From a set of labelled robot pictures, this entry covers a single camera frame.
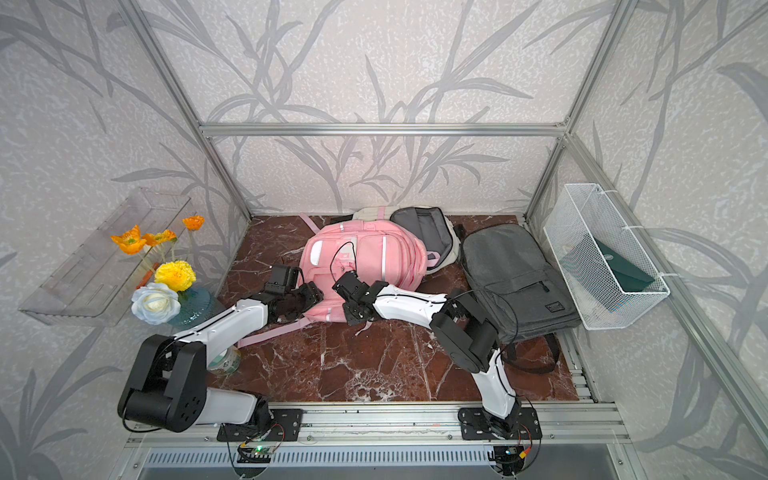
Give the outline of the pink backpack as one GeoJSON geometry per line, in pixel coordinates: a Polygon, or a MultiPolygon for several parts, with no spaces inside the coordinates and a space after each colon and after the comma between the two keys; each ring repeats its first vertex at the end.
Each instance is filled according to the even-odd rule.
{"type": "Polygon", "coordinates": [[[237,343],[240,348],[302,329],[312,323],[344,323],[342,298],[332,285],[354,270],[367,284],[383,280],[414,291],[440,255],[426,249],[422,240],[384,219],[348,220],[322,228],[307,215],[299,216],[314,232],[299,263],[304,278],[321,290],[324,299],[294,323],[253,334],[237,343]]]}

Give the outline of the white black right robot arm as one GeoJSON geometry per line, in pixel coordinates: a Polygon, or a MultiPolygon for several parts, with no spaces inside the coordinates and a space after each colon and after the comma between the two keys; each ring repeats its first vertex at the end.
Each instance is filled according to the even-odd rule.
{"type": "Polygon", "coordinates": [[[351,325],[400,320],[430,330],[452,362],[472,375],[490,422],[508,423],[518,415],[520,403],[503,366],[498,331],[470,292],[426,294],[385,281],[369,285],[354,271],[344,273],[333,290],[351,325]]]}

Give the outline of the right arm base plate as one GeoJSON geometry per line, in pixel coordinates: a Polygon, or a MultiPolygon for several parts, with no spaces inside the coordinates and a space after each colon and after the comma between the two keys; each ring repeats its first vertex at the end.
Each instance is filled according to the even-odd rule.
{"type": "Polygon", "coordinates": [[[538,441],[542,432],[537,411],[516,404],[505,418],[491,415],[483,408],[461,408],[458,412],[463,440],[538,441]]]}

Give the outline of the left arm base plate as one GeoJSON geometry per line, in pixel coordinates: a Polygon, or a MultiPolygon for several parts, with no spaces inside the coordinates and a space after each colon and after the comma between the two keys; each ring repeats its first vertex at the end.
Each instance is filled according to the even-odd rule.
{"type": "Polygon", "coordinates": [[[216,440],[218,442],[295,442],[298,440],[304,411],[298,408],[278,408],[266,413],[256,412],[245,424],[222,424],[216,440]]]}

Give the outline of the grey fabric backpack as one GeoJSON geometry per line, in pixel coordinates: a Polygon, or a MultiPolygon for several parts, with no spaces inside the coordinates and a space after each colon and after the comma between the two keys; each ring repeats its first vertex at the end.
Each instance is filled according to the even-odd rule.
{"type": "Polygon", "coordinates": [[[563,276],[547,261],[535,238],[513,223],[477,230],[461,241],[461,265],[507,349],[501,359],[530,374],[554,371],[561,355],[555,333],[578,326],[580,316],[563,276]],[[553,361],[536,367],[518,364],[514,345],[539,337],[546,341],[553,361]]]}

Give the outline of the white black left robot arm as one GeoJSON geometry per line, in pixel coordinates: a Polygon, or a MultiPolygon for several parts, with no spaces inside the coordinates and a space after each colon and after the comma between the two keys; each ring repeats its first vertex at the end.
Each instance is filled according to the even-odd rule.
{"type": "Polygon", "coordinates": [[[174,336],[153,335],[138,350],[117,405],[122,422],[146,432],[183,432],[193,425],[245,425],[263,435],[274,425],[268,402],[254,394],[210,388],[214,359],[252,332],[283,317],[297,320],[324,294],[298,267],[275,266],[264,288],[174,336]]]}

